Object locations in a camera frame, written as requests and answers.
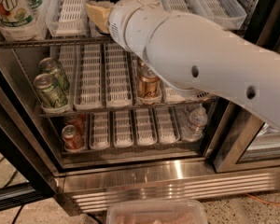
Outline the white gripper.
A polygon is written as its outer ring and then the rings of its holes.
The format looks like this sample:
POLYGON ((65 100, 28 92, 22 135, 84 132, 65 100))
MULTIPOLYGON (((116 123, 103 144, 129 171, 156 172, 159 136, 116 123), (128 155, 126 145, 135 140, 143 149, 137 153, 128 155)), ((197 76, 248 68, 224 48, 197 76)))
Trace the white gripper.
POLYGON ((156 0, 88 1, 85 5, 89 19, 126 51, 144 59, 146 45, 157 27, 169 13, 156 0))

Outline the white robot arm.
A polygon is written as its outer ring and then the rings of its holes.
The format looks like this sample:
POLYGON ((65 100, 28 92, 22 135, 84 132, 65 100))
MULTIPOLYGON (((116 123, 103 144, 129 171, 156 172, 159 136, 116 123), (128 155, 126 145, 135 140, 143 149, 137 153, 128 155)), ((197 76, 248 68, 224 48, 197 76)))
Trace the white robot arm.
POLYGON ((225 98, 280 132, 280 54, 156 0, 86 3, 90 20, 182 94, 225 98))

